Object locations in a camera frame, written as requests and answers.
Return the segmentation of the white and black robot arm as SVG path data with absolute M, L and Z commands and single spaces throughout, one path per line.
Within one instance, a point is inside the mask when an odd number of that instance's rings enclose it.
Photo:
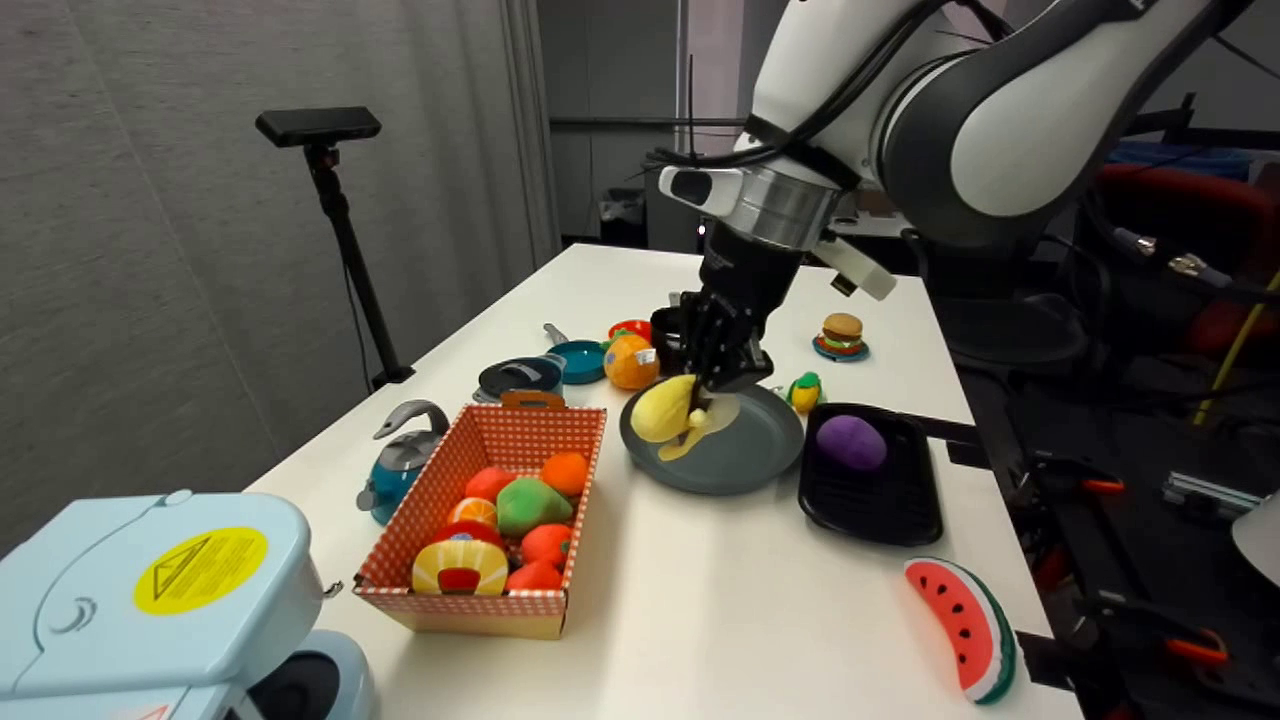
M 849 192 L 883 192 L 932 253 L 1006 258 L 1253 0 L 1045 0 L 983 44 L 948 32 L 954 5 L 787 0 L 738 143 L 662 167 L 662 192 L 712 220 L 683 301 L 701 386 L 772 372 L 765 324 L 799 259 L 828 265 L 845 294 L 894 294 L 887 268 L 834 238 Z

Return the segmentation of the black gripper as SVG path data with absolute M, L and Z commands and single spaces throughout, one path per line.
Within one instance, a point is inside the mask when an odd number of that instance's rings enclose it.
M 725 226 L 707 232 L 701 287 L 681 301 L 683 368 L 698 386 L 720 376 L 720 392 L 740 392 L 772 372 L 765 330 L 784 304 L 796 268 L 796 253 L 740 242 Z

